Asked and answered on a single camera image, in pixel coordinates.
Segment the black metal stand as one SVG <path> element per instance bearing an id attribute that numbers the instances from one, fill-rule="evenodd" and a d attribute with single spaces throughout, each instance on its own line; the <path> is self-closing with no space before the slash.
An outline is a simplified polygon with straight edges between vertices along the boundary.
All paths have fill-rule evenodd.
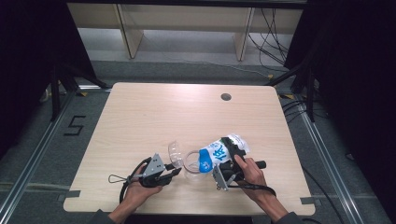
<path id="1" fill-rule="evenodd" d="M 110 85 L 98 79 L 93 71 L 85 72 L 67 63 L 55 64 L 50 72 L 52 121 L 55 121 L 61 113 L 59 83 L 64 86 L 66 92 L 76 92 L 79 89 L 79 86 L 76 82 L 76 77 L 82 77 L 91 82 L 92 84 L 98 86 L 100 89 L 111 88 Z"/>
<path id="2" fill-rule="evenodd" d="M 312 122 L 314 122 L 315 119 L 313 103 L 315 91 L 315 77 L 309 65 L 304 65 L 303 63 L 300 63 L 291 68 L 288 72 L 284 73 L 280 77 L 271 79 L 268 83 L 266 83 L 266 86 L 275 86 L 276 84 L 281 83 L 289 77 L 294 77 L 294 80 L 290 86 L 290 89 L 293 93 L 300 94 L 305 91 L 305 107 L 307 109 L 307 116 Z"/>

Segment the black curtain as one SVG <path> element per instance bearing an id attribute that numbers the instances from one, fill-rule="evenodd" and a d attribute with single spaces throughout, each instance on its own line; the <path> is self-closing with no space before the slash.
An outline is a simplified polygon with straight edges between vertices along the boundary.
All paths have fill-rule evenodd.
<path id="1" fill-rule="evenodd" d="M 349 152 L 396 222 L 396 0 L 306 0 L 286 66 L 317 51 L 319 93 Z"/>
<path id="2" fill-rule="evenodd" d="M 0 158 L 53 76 L 95 81 L 65 0 L 0 0 Z"/>

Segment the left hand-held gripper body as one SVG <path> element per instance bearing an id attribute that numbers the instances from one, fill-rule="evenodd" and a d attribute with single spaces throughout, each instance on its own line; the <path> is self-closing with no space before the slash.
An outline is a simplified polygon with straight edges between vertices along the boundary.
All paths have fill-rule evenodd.
<path id="1" fill-rule="evenodd" d="M 140 172 L 139 182 L 145 188 L 155 188 L 164 186 L 165 181 L 161 174 L 165 170 L 165 165 L 158 153 L 155 153 L 147 165 Z"/>

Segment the person's right hand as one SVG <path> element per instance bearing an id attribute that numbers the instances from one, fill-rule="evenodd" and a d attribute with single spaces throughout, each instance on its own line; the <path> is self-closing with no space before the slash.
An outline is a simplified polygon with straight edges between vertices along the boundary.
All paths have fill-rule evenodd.
<path id="1" fill-rule="evenodd" d="M 263 171 L 258 167 L 256 162 L 251 158 L 242 159 L 240 156 L 234 156 L 235 161 L 240 166 L 245 176 L 245 181 L 252 185 L 265 186 L 266 181 Z M 246 195 L 258 205 L 266 205 L 273 197 L 273 194 L 264 189 L 244 189 Z"/>

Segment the aluminium floor rail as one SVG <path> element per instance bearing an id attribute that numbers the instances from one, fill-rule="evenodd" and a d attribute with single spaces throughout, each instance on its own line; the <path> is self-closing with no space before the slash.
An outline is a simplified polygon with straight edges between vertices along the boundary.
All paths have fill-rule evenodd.
<path id="1" fill-rule="evenodd" d="M 41 162 L 45 152 L 47 151 L 50 145 L 50 141 L 52 140 L 60 123 L 62 122 L 66 109 L 72 102 L 75 94 L 76 93 L 74 91 L 68 91 L 65 94 L 59 114 L 49 123 L 49 126 L 47 127 L 38 144 L 36 145 L 33 154 L 24 166 L 20 176 L 18 177 L 17 181 L 12 185 L 12 188 L 9 191 L 7 197 L 0 205 L 0 222 L 6 223 L 7 220 L 12 216 L 24 190 L 26 189 L 28 183 L 30 182 L 30 179 L 35 173 L 38 164 Z"/>
<path id="2" fill-rule="evenodd" d="M 339 170 L 337 169 L 332 156 L 327 149 L 322 136 L 320 135 L 318 128 L 314 120 L 314 106 L 313 97 L 307 95 L 304 98 L 301 94 L 296 95 L 297 100 L 305 100 L 305 104 L 301 105 L 300 110 L 303 112 L 302 118 L 304 124 L 314 142 L 320 160 L 332 182 L 332 186 L 335 193 L 344 208 L 346 217 L 350 224 L 364 224 L 363 218 L 359 211 L 359 208 L 347 187 L 346 182 L 341 176 Z"/>

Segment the blue and white milk carton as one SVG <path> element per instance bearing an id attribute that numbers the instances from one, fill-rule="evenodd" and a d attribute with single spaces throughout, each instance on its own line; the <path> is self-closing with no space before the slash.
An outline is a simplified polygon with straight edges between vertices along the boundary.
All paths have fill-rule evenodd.
<path id="1" fill-rule="evenodd" d="M 245 150 L 246 154 L 250 151 L 248 143 L 239 135 L 231 133 L 225 137 L 229 137 L 240 149 Z M 227 147 L 223 145 L 220 139 L 199 150 L 199 171 L 201 173 L 209 173 L 215 165 L 233 159 Z"/>

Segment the person's left hand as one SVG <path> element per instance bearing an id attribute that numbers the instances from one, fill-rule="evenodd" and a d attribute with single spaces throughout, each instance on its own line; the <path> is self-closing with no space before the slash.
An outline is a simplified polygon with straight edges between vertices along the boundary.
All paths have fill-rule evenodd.
<path id="1" fill-rule="evenodd" d="M 128 185 L 123 201 L 120 203 L 124 205 L 128 211 L 135 211 L 141 206 L 149 197 L 159 193 L 163 189 L 162 186 L 155 188 L 143 187 L 137 177 L 133 177 L 131 183 Z"/>

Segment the beige desk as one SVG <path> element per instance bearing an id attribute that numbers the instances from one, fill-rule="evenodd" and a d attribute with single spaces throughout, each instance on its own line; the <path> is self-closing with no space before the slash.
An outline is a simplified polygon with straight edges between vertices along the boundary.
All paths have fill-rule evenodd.
<path id="1" fill-rule="evenodd" d="M 300 9 L 258 7 L 184 7 L 69 3 L 78 28 L 118 29 L 130 59 L 146 30 L 230 32 L 236 59 L 244 60 L 250 33 L 295 33 Z"/>

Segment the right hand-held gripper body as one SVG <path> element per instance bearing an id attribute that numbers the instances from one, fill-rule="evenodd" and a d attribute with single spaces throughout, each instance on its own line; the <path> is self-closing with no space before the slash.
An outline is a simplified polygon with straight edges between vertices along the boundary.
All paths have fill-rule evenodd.
<path id="1" fill-rule="evenodd" d="M 255 161 L 260 169 L 266 168 L 265 161 Z M 246 184 L 245 186 L 232 186 L 234 181 L 244 179 L 244 174 L 240 166 L 234 160 L 215 165 L 213 168 L 212 176 L 215 180 L 217 190 L 229 190 L 229 188 L 241 189 L 265 189 L 264 186 Z"/>

